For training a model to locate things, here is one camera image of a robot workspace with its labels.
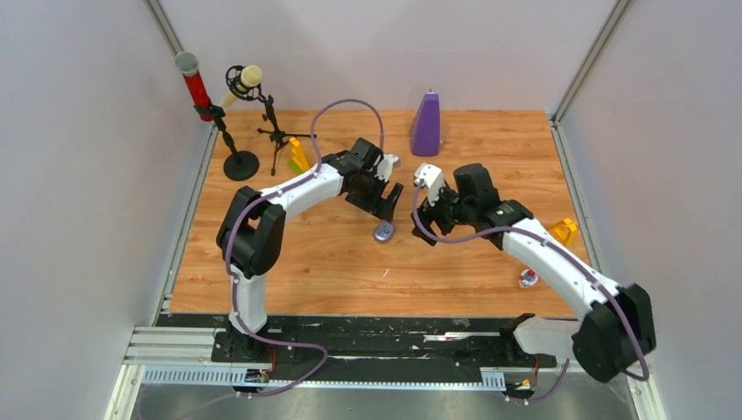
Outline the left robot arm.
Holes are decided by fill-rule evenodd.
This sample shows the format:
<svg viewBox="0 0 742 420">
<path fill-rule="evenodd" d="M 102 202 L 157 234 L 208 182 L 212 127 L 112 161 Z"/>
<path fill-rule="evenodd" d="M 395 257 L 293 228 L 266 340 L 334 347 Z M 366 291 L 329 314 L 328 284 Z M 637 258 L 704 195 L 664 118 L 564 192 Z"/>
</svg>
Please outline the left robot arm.
<svg viewBox="0 0 742 420">
<path fill-rule="evenodd" d="M 268 350 L 267 274 L 281 254 L 285 226 L 338 196 L 375 218 L 392 222 L 401 184 L 389 185 L 401 159 L 364 138 L 350 150 L 323 156 L 302 175 L 257 191 L 240 188 L 216 241 L 231 282 L 231 311 L 223 343 L 230 356 L 259 361 Z"/>
</svg>

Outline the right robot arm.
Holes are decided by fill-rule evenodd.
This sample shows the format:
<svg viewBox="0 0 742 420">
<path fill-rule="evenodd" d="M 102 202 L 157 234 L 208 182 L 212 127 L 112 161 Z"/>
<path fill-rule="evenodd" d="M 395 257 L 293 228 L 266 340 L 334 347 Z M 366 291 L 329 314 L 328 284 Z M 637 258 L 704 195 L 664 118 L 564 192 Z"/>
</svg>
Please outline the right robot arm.
<svg viewBox="0 0 742 420">
<path fill-rule="evenodd" d="M 637 283 L 622 285 L 562 245 L 517 200 L 501 199 L 488 170 L 467 164 L 449 186 L 441 168 L 421 164 L 414 172 L 413 234 L 431 246 L 476 238 L 523 263 L 572 309 L 575 318 L 523 314 L 505 331 L 500 353 L 511 365 L 533 354 L 577 361 L 599 382 L 620 374 L 650 378 L 647 356 L 656 348 L 651 297 Z"/>
</svg>

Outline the lavender oval charging case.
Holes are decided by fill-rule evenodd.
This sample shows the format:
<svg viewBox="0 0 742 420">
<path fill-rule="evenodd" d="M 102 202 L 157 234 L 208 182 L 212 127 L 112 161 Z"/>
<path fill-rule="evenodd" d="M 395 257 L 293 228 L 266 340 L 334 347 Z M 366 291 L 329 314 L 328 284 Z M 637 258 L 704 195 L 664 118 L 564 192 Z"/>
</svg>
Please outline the lavender oval charging case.
<svg viewBox="0 0 742 420">
<path fill-rule="evenodd" d="M 374 229 L 374 240 L 379 243 L 390 242 L 394 237 L 395 231 L 396 229 L 393 223 L 383 220 Z"/>
</svg>

